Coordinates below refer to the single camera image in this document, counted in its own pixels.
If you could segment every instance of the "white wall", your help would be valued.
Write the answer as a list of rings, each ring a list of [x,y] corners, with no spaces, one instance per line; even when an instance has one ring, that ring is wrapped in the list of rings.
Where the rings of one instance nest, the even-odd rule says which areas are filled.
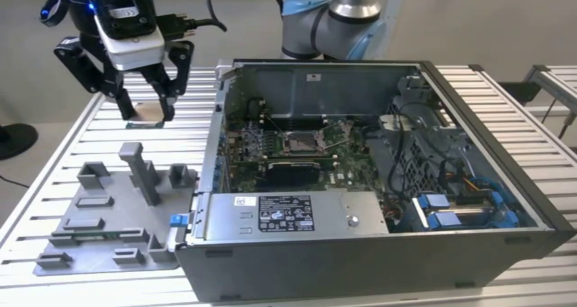
[[[389,59],[480,64],[520,80],[535,64],[577,65],[576,0],[405,0]]]
[[[68,19],[47,28],[36,18],[46,0],[0,0],[0,123],[63,122],[78,118],[90,100],[52,49],[76,35]],[[155,0],[158,13],[207,18],[206,0]],[[194,65],[214,66],[219,58],[278,57],[280,14],[275,0],[214,0],[230,31],[210,26],[190,40]]]

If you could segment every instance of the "circuit board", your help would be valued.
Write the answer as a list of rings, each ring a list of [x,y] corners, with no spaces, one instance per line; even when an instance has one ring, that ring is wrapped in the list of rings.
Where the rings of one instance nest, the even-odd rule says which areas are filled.
[[[266,131],[254,122],[236,123],[227,133],[231,192],[384,192],[361,128],[345,119],[327,120],[317,130]],[[290,169],[271,183],[275,169]],[[310,179],[287,182],[286,179]]]

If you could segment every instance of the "motherboard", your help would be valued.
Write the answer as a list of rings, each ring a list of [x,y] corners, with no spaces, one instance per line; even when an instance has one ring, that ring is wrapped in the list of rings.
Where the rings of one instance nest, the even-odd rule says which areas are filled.
[[[352,117],[234,121],[227,161],[234,193],[373,191],[384,193],[364,126]]]

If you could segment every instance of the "metal slotted table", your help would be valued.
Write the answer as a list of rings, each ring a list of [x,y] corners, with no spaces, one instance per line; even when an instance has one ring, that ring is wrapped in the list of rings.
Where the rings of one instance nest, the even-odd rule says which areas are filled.
[[[473,71],[468,66],[440,66],[439,69],[577,227],[576,154],[485,72]],[[79,302],[100,306],[203,305],[180,268],[51,277],[36,277],[32,270],[34,259],[44,250],[47,237],[76,193],[76,174],[86,161],[103,161],[114,166],[111,170],[128,170],[118,156],[119,148],[126,141],[140,141],[144,159],[152,160],[158,169],[167,169],[179,162],[202,170],[216,94],[214,82],[212,68],[191,71],[188,92],[176,104],[175,121],[163,129],[127,130],[116,105],[106,102],[103,96],[92,99],[0,229],[0,303],[19,306]],[[156,100],[142,77],[128,76],[126,87],[135,102]],[[577,306],[577,237],[547,258],[516,263],[485,288],[268,302],[252,306],[413,306],[416,300],[420,306]]]

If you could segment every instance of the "power supply label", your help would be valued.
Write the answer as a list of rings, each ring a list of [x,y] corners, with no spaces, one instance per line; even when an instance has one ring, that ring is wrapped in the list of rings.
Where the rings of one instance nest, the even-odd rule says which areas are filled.
[[[259,197],[259,229],[270,231],[313,231],[313,205],[310,195]]]

